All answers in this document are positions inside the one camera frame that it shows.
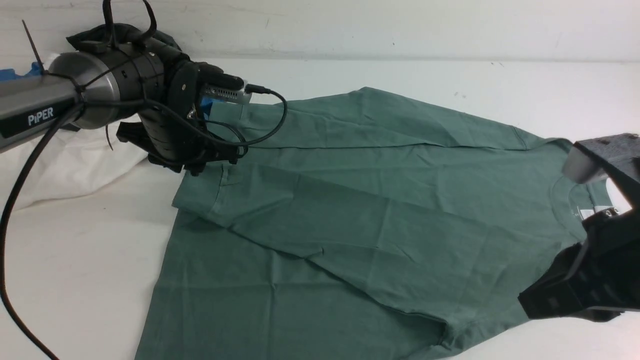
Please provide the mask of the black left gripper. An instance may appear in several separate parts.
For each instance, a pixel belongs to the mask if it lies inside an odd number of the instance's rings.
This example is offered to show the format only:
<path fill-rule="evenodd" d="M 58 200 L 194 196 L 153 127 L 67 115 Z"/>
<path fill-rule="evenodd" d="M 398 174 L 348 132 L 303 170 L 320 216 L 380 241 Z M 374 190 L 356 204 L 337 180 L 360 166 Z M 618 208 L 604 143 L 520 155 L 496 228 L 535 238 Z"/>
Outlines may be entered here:
<path fill-rule="evenodd" d="M 226 74 L 204 62 L 179 60 L 140 79 L 141 121 L 121 121 L 117 139 L 142 150 L 148 161 L 174 173 L 201 174 L 206 164 L 237 164 L 249 148 L 224 145 L 212 134 L 201 112 L 202 85 L 206 75 Z"/>

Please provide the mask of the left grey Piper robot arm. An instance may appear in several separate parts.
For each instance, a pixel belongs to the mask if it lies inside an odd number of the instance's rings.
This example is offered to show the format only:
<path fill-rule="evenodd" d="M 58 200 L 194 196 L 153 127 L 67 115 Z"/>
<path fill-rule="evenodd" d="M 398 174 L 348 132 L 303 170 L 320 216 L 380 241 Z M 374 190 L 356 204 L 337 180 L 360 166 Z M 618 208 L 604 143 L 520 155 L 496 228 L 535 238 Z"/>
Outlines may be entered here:
<path fill-rule="evenodd" d="M 105 125 L 134 112 L 171 136 L 184 156 L 167 166 L 195 166 L 174 205 L 202 223 L 195 255 L 212 255 L 224 235 L 299 260 L 391 312 L 449 327 L 523 313 L 517 296 L 541 278 L 560 251 L 586 233 L 581 205 L 590 187 L 561 173 L 566 139 L 524 130 L 381 89 L 258 105 L 240 121 L 263 137 L 227 145 L 190 107 L 195 64 L 183 55 L 169 73 L 157 50 L 124 55 L 108 66 L 71 52 L 62 72 L 1 85 L 1 149 L 44 135 L 7 198 L 1 243 L 28 174 L 61 125 Z M 177 91 L 169 91 L 174 78 Z"/>

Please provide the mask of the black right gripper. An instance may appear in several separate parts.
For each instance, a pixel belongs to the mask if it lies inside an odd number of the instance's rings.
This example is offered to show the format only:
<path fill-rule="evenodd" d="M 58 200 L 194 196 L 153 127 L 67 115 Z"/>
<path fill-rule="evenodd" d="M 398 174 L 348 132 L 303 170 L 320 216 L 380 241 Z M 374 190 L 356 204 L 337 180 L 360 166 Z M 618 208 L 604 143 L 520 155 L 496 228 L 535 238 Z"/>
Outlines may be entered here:
<path fill-rule="evenodd" d="M 611 321 L 639 311 L 639 210 L 602 210 L 583 221 L 587 238 L 558 253 L 518 296 L 530 320 Z"/>

